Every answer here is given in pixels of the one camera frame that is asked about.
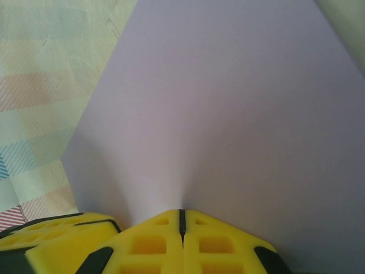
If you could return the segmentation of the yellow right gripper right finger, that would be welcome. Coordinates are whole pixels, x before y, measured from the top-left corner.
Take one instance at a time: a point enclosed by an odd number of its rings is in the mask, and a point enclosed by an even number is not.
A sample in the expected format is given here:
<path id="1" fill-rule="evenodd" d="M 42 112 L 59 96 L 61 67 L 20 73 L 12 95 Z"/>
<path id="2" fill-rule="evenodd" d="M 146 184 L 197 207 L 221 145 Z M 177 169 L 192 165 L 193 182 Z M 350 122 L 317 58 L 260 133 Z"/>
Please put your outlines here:
<path id="1" fill-rule="evenodd" d="M 291 273 L 268 242 L 194 210 L 182 210 L 184 273 Z"/>

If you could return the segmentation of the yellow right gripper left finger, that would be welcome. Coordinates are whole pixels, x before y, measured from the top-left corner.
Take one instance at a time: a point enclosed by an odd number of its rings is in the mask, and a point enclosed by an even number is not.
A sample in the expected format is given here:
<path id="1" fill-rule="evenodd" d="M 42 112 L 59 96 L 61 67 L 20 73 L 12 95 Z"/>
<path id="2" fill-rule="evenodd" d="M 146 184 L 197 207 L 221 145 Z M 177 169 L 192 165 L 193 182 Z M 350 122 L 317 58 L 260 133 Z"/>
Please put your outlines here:
<path id="1" fill-rule="evenodd" d="M 165 211 L 99 245 L 82 273 L 183 273 L 183 210 Z"/>

